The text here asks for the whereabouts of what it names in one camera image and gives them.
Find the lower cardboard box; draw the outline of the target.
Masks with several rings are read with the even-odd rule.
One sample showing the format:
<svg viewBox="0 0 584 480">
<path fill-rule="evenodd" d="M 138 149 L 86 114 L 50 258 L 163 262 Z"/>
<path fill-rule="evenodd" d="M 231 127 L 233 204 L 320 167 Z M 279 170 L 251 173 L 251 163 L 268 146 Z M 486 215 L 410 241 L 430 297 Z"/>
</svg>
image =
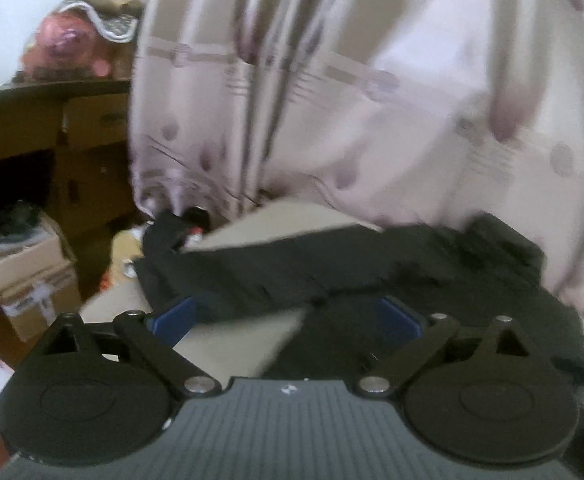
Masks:
<svg viewBox="0 0 584 480">
<path fill-rule="evenodd" d="M 60 314 L 83 305 L 74 264 L 65 260 L 0 292 L 0 308 L 20 341 L 47 330 Z"/>
</svg>

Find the cardboard box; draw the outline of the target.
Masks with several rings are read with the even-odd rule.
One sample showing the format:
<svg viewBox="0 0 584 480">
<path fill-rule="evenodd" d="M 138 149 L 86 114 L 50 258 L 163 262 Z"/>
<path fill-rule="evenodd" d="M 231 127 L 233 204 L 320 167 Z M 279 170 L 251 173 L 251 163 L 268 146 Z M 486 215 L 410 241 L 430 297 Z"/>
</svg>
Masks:
<svg viewBox="0 0 584 480">
<path fill-rule="evenodd" d="M 0 292 L 65 262 L 75 262 L 68 241 L 57 222 L 40 214 L 25 240 L 0 242 Z"/>
<path fill-rule="evenodd" d="M 0 308 L 20 341 L 47 330 L 60 314 L 83 305 L 74 264 L 65 260 L 0 292 Z"/>
</svg>

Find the patterned cloth bag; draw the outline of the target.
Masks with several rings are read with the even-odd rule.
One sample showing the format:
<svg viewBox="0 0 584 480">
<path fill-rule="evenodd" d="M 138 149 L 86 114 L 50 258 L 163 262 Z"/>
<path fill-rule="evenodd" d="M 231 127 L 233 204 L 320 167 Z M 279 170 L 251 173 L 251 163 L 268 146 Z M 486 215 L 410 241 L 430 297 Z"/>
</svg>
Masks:
<svg viewBox="0 0 584 480">
<path fill-rule="evenodd" d="M 54 9 L 82 14 L 112 44 L 130 44 L 136 39 L 143 10 L 139 0 L 63 0 Z"/>
</svg>

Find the upper cardboard box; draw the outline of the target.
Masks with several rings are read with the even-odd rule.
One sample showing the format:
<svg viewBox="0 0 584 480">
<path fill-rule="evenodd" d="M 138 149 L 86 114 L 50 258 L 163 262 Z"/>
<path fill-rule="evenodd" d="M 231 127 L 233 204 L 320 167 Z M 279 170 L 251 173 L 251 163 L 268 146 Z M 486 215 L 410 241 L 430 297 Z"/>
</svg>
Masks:
<svg viewBox="0 0 584 480">
<path fill-rule="evenodd" d="M 65 262 L 75 262 L 68 241 L 57 222 L 40 214 L 25 240 L 0 242 L 0 292 Z"/>
</svg>

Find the white patterned curtain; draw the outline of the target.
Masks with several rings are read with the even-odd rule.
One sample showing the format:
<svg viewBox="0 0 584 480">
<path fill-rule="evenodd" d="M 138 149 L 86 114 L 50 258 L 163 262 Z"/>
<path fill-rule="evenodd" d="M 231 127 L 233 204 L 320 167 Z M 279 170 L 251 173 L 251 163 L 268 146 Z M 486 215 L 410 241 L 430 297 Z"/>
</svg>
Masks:
<svg viewBox="0 0 584 480">
<path fill-rule="evenodd" d="M 584 316 L 584 0 L 147 0 L 130 103 L 145 214 L 487 211 Z"/>
</svg>

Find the black garment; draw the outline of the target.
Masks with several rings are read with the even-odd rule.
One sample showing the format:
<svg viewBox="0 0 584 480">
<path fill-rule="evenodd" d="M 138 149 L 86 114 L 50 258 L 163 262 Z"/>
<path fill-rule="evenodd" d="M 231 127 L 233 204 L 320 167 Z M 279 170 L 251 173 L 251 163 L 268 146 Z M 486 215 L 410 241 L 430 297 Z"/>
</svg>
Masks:
<svg viewBox="0 0 584 480">
<path fill-rule="evenodd" d="M 147 301 L 165 309 L 192 299 L 203 324 L 304 310 L 301 329 L 265 368 L 268 378 L 358 373 L 357 338 L 339 333 L 333 315 L 392 297 L 419 315 L 448 313 L 470 327 L 508 315 L 570 382 L 584 386 L 579 315 L 542 287 L 542 250 L 491 214 L 461 231 L 347 226 L 200 252 L 181 249 L 187 229 L 162 214 L 144 234 L 135 267 Z"/>
</svg>

